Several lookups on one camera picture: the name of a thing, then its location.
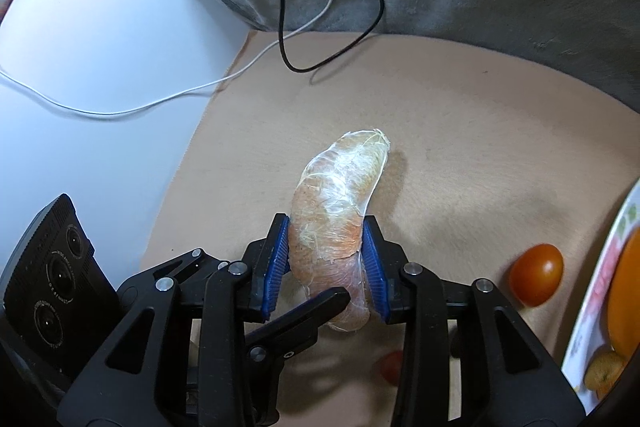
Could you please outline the tan cloth mat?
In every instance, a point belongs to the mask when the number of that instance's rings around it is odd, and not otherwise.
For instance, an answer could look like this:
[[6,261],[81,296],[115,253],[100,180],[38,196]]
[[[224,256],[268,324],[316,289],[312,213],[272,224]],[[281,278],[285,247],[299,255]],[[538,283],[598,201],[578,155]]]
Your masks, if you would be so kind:
[[307,162],[349,131],[390,156],[369,205],[386,239],[445,280],[506,283],[549,243],[559,290],[523,317],[562,358],[602,244],[639,176],[639,116],[580,80],[464,44],[375,36],[296,75],[251,35],[210,100],[142,267],[193,248],[235,260],[290,209]]

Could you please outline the large red cherry tomato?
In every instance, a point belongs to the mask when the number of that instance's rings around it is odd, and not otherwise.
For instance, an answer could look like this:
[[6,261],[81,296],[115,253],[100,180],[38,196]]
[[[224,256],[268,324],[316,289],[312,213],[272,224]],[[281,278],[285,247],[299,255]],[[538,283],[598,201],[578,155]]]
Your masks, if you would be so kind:
[[538,244],[513,262],[508,283],[512,295],[526,307],[546,303],[559,289],[564,259],[558,247]]

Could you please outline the large orange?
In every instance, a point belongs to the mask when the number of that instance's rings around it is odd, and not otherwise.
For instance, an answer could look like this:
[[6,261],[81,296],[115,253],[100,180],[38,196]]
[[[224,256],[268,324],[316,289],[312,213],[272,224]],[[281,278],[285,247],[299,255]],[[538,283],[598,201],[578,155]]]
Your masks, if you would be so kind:
[[635,229],[618,260],[606,311],[611,345],[625,359],[639,346],[639,283],[639,229]]

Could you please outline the peeled pomelo segment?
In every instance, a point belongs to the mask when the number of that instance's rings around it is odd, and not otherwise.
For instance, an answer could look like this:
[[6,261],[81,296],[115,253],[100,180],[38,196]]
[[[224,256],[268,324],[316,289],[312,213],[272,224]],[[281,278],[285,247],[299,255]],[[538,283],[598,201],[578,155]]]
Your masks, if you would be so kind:
[[309,298],[332,287],[348,291],[349,304],[330,321],[340,332],[370,319],[363,220],[389,153],[381,130],[347,132],[308,162],[293,194],[288,263]]

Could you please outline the brown longan upper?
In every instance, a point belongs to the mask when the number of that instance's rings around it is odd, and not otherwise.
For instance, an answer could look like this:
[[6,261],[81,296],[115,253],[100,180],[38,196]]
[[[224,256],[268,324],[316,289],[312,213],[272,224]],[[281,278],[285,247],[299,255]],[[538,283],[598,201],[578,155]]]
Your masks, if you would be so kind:
[[591,360],[584,376],[587,389],[607,392],[625,368],[626,362],[615,351],[601,351]]

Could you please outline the white floral plate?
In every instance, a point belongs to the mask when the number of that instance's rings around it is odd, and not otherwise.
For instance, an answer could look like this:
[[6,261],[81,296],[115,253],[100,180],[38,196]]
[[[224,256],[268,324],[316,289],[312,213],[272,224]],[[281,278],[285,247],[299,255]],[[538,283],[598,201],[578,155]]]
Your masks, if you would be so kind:
[[589,363],[600,348],[608,347],[606,296],[618,258],[629,237],[639,226],[639,182],[624,199],[600,251],[582,305],[565,350],[561,371],[589,414],[599,403],[597,394],[584,385]]

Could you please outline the small red cherry tomato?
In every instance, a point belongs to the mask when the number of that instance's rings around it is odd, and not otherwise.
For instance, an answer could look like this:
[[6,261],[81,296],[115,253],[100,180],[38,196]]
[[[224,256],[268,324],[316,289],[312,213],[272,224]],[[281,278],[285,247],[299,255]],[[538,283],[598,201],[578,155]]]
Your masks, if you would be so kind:
[[400,373],[404,352],[396,350],[387,355],[383,355],[378,360],[378,373],[391,386],[398,387],[400,381]]

